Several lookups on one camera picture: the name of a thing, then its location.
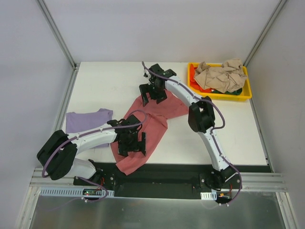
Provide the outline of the pink red t shirt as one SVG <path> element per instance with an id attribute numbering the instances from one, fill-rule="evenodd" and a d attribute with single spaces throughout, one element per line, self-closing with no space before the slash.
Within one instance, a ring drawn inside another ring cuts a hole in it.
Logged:
<path id="1" fill-rule="evenodd" d="M 157 104 L 155 100 L 149 99 L 146 106 L 142 105 L 142 97 L 138 96 L 124 118 L 135 110 L 143 110 L 147 114 L 140 132 L 146 133 L 146 155 L 142 152 L 130 152 L 127 157 L 119 155 L 117 142 L 111 143 L 112 154 L 116 160 L 117 168 L 125 175 L 130 175 L 143 166 L 152 155 L 163 135 L 168 129 L 167 120 L 188 114 L 189 108 L 171 92 L 166 91 L 167 98 Z"/>

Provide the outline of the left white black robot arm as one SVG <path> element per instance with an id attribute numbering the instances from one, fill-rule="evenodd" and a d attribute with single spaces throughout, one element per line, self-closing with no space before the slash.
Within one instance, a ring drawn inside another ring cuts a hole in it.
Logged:
<path id="1" fill-rule="evenodd" d="M 129 152 L 146 154 L 146 133 L 141 132 L 143 122 L 131 114 L 126 119 L 110 120 L 102 126 L 67 134 L 55 131 L 37 153 L 43 166 L 41 176 L 59 180 L 70 175 L 91 186 L 100 186 L 103 172 L 91 160 L 77 159 L 76 156 L 99 145 L 117 143 L 118 155 L 127 156 Z"/>

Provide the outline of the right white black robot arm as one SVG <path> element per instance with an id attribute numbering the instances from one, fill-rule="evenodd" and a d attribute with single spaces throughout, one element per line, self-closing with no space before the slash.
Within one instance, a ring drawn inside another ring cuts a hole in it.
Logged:
<path id="1" fill-rule="evenodd" d="M 224 116 L 212 102 L 211 98 L 200 97 L 193 92 L 177 74 L 171 70 L 163 70 L 159 64 L 147 68 L 142 62 L 144 77 L 148 78 L 147 84 L 139 86 L 142 104 L 146 106 L 149 100 L 155 100 L 157 104 L 167 99 L 166 92 L 169 91 L 180 99 L 188 107 L 189 127 L 201 137 L 210 155 L 213 172 L 204 179 L 207 187 L 220 191 L 231 184 L 232 178 L 237 173 L 231 162 L 224 154 L 217 138 L 215 126 L 215 114 L 217 111 L 222 119 L 222 129 L 225 126 Z"/>

